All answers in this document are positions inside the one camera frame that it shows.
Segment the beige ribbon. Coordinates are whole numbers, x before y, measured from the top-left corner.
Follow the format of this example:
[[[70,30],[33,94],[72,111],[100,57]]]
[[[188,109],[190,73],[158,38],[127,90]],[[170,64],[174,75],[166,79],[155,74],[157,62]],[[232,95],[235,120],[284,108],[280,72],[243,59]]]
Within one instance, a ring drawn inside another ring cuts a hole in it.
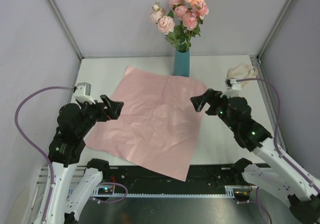
[[[248,64],[240,64],[236,67],[232,67],[227,71],[226,80],[229,79],[248,79],[256,78],[258,74],[257,68]]]

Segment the purple wrapping paper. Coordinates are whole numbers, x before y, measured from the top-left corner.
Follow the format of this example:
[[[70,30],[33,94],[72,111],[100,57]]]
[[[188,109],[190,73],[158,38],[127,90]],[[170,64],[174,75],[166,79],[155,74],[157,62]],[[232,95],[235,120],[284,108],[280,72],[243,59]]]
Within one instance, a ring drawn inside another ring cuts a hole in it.
[[[124,103],[120,117],[98,122],[86,145],[185,181],[203,118],[191,97],[206,89],[192,78],[129,67],[112,94],[113,100]]]

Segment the pink flower bouquet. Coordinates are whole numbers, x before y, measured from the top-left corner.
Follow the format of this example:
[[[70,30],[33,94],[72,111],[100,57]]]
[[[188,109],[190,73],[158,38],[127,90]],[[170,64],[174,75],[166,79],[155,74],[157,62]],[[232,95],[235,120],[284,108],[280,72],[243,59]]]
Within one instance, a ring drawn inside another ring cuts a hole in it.
[[[169,0],[168,10],[159,2],[152,6],[149,20],[155,24],[164,38],[179,52],[186,52],[186,35],[182,27],[182,17],[192,0]]]

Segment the single pink flower stem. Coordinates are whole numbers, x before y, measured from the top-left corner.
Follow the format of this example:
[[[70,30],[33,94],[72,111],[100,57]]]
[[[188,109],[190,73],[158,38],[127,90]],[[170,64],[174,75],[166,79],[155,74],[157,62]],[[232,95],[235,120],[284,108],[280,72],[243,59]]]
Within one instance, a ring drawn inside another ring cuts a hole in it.
[[[191,48],[191,39],[196,36],[201,36],[200,26],[204,22],[204,18],[209,14],[209,8],[205,0],[191,0],[187,12],[182,17],[182,27],[185,32],[186,51]]]

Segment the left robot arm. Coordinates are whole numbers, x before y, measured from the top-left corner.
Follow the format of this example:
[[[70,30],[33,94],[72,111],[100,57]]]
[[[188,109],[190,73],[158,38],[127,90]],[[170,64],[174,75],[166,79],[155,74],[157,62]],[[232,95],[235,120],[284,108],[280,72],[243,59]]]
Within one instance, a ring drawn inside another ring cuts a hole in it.
[[[84,138],[97,122],[116,120],[124,103],[101,95],[101,102],[89,96],[77,97],[64,105],[57,117],[58,127],[49,145],[48,178],[36,224],[76,224],[98,184],[110,180],[109,162],[91,159],[74,192],[69,187],[85,147]]]

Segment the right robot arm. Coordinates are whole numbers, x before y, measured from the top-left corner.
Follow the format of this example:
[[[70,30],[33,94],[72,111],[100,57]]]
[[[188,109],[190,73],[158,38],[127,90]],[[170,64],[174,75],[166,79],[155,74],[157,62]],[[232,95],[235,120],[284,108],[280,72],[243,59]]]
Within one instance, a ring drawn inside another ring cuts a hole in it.
[[[230,178],[265,190],[282,201],[302,224],[320,222],[320,181],[304,170],[275,142],[271,133],[251,116],[251,107],[243,97],[227,97],[208,89],[190,98],[196,112],[208,104],[207,115],[218,116],[233,132],[235,141],[262,159],[268,168],[260,168],[241,158],[232,165]]]

